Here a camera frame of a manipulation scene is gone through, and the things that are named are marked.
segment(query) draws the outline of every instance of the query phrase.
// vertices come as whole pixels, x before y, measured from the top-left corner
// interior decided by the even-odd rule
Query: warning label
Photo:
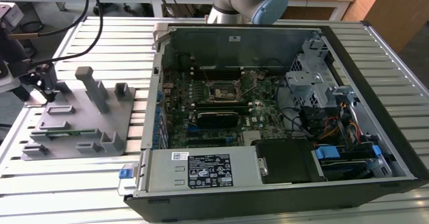
[[[191,189],[234,186],[230,155],[198,155],[187,157]]]

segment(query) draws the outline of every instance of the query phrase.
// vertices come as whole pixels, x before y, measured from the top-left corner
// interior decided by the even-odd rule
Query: blue latch
[[[375,153],[377,156],[381,155],[381,149],[379,149],[379,146],[378,145],[373,145],[373,151]]]
[[[119,179],[132,179],[132,169],[119,170]]]
[[[158,100],[162,99],[162,91],[160,91],[160,90],[158,91],[158,97],[156,97],[156,99],[158,99]]]
[[[339,158],[339,153],[335,146],[321,146],[315,150],[315,155],[318,159]]]

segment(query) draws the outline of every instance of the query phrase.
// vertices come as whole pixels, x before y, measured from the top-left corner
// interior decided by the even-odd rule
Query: metal slat table
[[[202,23],[200,19],[104,18],[104,32],[87,55],[57,62],[57,77],[71,88],[77,66],[91,66],[105,87],[127,82],[136,87],[125,155],[119,157],[25,162],[21,149],[43,108],[24,108],[0,147],[0,223],[147,223],[117,195],[117,170],[139,160],[145,99],[158,22]],[[56,56],[91,44],[99,19],[88,17],[71,29]],[[361,69],[393,119],[429,166],[429,94],[371,27],[353,22],[279,21],[278,24],[329,25]],[[335,68],[345,82],[338,65]],[[358,208],[200,220],[198,223],[429,223],[429,185],[387,195]]]

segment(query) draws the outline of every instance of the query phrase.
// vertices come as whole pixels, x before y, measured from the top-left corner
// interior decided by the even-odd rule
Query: motherboard
[[[251,145],[287,137],[275,94],[279,79],[266,70],[164,70],[168,148]]]

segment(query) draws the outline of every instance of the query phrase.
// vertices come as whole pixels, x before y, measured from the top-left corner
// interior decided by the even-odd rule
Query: green circuit board
[[[243,132],[258,131],[260,139],[286,138],[286,127],[274,100],[278,76],[264,77],[258,70],[242,73],[238,80],[203,81],[190,72],[167,72],[163,91],[168,119],[168,148],[243,146]],[[236,102],[238,123],[232,128],[200,129],[196,116],[211,103]],[[208,106],[198,110],[195,106]]]

